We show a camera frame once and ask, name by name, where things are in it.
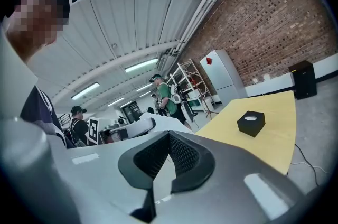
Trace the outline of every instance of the mesh grille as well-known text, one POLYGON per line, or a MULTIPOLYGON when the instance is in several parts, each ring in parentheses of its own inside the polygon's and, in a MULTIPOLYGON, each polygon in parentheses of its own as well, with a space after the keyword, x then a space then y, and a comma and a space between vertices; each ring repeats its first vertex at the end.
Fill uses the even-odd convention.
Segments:
POLYGON ((134 157, 134 163, 139 169, 155 179, 168 154, 174 162, 176 176, 188 172, 199 161, 199 154, 194 148, 168 134, 138 152, 134 157))
POLYGON ((134 163, 144 173, 155 179, 167 156, 168 137, 166 135, 138 152, 134 157, 134 163))
POLYGON ((169 154, 175 165, 176 176, 180 176, 195 167, 199 161, 199 154, 194 148, 188 146, 178 138, 169 135, 169 139, 169 154))

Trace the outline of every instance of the black cable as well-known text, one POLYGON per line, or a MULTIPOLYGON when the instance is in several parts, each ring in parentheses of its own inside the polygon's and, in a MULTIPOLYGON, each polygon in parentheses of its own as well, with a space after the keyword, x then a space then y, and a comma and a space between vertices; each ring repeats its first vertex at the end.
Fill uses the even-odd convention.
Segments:
POLYGON ((296 147, 299 149, 299 151, 301 152, 304 160, 310 165, 310 167, 313 169, 313 172, 315 174, 315 182, 316 182, 316 186, 319 186, 318 182, 317 182, 317 174, 316 174, 316 171, 315 171, 315 168, 311 165, 311 163, 305 158, 301 148, 298 147, 298 145, 295 143, 296 147))

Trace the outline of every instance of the yellow table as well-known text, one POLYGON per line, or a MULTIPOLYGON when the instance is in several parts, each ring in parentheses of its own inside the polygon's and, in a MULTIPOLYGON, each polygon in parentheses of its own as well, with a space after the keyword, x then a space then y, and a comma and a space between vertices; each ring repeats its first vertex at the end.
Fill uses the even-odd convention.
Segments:
POLYGON ((286 174, 296 138, 293 92, 233 100, 196 134, 246 149, 286 174), (265 126, 255 138, 238 130, 237 120, 248 110, 265 114, 265 126))

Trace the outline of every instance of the backpack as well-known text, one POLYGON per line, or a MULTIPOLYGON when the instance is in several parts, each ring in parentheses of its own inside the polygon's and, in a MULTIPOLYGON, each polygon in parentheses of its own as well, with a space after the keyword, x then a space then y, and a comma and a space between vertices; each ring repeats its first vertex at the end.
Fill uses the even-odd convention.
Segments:
POLYGON ((79 138, 77 133, 74 131, 75 124, 80 121, 77 120, 71 125, 71 127, 67 130, 67 135, 70 136, 70 140, 73 142, 75 147, 86 147, 85 143, 79 138))
POLYGON ((161 85, 161 84, 166 84, 170 88, 171 97, 169 99, 172 102, 174 102, 175 104, 181 103, 181 97, 179 95, 179 91, 178 91, 177 87, 175 86, 175 84, 172 84, 171 86, 169 86, 167 83, 161 82, 159 85, 161 85))

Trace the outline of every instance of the red brick wall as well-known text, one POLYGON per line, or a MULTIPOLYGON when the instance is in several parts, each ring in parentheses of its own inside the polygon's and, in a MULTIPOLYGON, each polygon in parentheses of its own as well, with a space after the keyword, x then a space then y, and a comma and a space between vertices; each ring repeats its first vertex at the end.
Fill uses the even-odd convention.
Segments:
POLYGON ((245 86, 288 72, 308 60, 337 53, 336 34, 320 0, 218 0, 180 55, 191 58, 215 93, 199 61, 225 49, 245 86))

